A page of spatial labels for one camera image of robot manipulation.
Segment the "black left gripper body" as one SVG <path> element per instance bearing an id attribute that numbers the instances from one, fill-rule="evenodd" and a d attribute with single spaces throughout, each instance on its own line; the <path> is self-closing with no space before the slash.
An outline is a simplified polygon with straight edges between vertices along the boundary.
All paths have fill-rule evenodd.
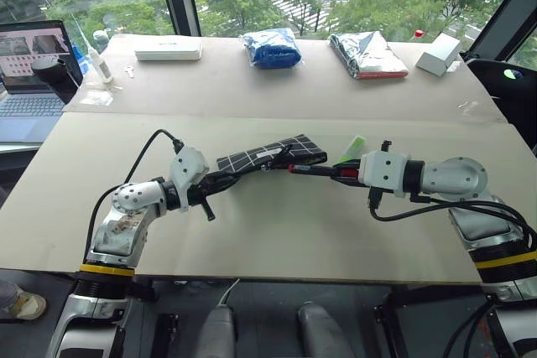
<path id="1" fill-rule="evenodd" d="M 217 178 L 207 175 L 198 184 L 193 184 L 187 190 L 188 206 L 200 205 L 209 195 L 216 193 Z"/>

